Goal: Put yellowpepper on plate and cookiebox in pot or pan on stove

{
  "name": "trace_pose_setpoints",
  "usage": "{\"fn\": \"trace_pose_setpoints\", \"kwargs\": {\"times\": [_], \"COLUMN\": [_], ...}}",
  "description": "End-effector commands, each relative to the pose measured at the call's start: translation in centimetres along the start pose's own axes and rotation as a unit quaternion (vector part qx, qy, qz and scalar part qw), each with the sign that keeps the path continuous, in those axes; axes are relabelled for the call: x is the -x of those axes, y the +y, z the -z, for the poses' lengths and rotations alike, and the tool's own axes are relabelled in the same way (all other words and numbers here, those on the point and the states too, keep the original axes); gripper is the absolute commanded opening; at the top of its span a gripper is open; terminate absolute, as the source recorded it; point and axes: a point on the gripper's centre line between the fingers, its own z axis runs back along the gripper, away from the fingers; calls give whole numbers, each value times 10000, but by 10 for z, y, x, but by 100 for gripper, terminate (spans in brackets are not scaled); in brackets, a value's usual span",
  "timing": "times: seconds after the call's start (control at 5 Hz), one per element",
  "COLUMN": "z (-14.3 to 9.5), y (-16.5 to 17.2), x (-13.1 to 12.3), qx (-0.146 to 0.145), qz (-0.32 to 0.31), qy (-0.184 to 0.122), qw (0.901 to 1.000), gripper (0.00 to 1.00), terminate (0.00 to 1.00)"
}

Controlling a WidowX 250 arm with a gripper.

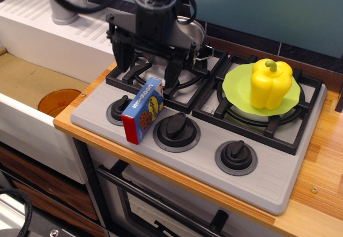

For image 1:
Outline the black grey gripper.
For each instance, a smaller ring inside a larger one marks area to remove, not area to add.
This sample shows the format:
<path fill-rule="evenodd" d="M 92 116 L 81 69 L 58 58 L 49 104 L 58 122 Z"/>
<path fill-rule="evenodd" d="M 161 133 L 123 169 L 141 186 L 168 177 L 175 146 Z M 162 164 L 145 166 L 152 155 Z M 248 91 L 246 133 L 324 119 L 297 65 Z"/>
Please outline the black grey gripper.
<path fill-rule="evenodd" d="M 126 72 L 136 51 L 151 61 L 165 60 L 165 89 L 179 86 L 183 63 L 194 63 L 200 50 L 200 27 L 194 17 L 176 14 L 168 9 L 137 7 L 136 14 L 110 13 L 107 38 L 112 44 L 117 67 Z"/>

